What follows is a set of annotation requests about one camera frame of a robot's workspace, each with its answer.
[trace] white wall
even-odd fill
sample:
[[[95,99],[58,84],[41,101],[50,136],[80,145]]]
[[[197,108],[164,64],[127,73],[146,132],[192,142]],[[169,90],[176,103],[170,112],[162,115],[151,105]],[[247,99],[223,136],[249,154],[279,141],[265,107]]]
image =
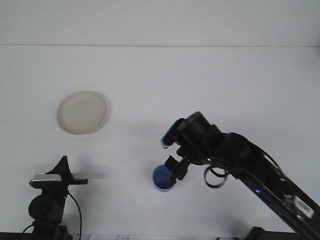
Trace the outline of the white wall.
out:
[[[0,1],[0,232],[31,224],[40,191],[29,180],[63,155],[89,178],[69,187],[85,234],[291,231],[231,177],[212,190],[204,167],[191,166],[163,193],[151,176],[176,156],[177,147],[162,149],[163,134],[201,111],[269,152],[320,203],[320,48],[302,47],[319,46],[319,19],[319,1]],[[103,94],[109,112],[98,131],[78,136],[56,114],[81,90]],[[67,199],[71,233],[78,220]]]
[[[320,46],[320,1],[1,0],[0,43]]]

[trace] black robotic arm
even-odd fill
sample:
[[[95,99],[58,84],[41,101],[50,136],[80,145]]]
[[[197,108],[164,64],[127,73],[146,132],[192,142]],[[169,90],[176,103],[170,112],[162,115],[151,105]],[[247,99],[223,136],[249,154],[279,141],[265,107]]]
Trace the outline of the black robotic arm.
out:
[[[241,180],[257,197],[287,223],[302,239],[320,240],[320,207],[295,185],[261,148],[237,133],[223,133],[196,112],[180,118],[161,140],[164,148],[179,145],[180,162],[172,156],[165,162],[170,179],[182,180],[190,164],[209,165],[209,171],[226,179]],[[214,168],[225,171],[219,174]],[[219,185],[207,185],[218,188]]]

